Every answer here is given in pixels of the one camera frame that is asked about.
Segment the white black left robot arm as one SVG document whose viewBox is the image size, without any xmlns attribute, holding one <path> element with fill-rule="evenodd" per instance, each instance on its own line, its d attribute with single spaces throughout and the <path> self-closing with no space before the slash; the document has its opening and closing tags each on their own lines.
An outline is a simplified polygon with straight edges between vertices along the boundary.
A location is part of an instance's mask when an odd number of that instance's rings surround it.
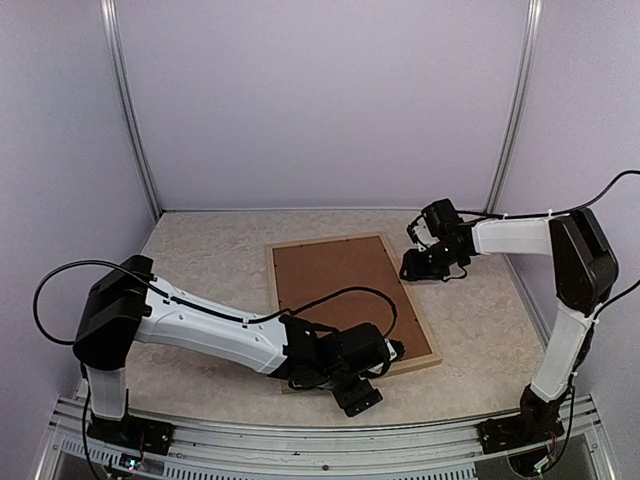
<svg viewBox="0 0 640 480">
<path fill-rule="evenodd" d="M 134 342 L 169 345 L 228 360 L 284 381 L 294 390 L 326 390 L 349 417 L 380 402 L 371 380 L 398 352 L 380 329 L 346 330 L 283 310 L 259 316 L 191 295 L 134 255 L 90 289 L 72 349 L 86 371 L 89 436 L 129 448 L 166 443 L 172 425 L 128 412 L 126 358 Z"/>
</svg>

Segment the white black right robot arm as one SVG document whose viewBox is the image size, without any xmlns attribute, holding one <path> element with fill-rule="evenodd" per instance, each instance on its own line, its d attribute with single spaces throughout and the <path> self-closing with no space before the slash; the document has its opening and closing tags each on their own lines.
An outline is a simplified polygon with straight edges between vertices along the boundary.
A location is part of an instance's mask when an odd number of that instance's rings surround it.
<svg viewBox="0 0 640 480">
<path fill-rule="evenodd" d="M 547 263 L 547 305 L 554 318 L 544 357 L 524 388 L 517 414 L 482 422 L 488 447 L 531 444 L 563 432 L 559 408 L 589 350 L 597 315 L 619 275 L 618 261 L 593 211 L 568 211 L 465 220 L 448 199 L 426 206 L 408 225 L 413 247 L 399 275 L 406 281 L 451 279 L 474 257 L 536 256 Z"/>
</svg>

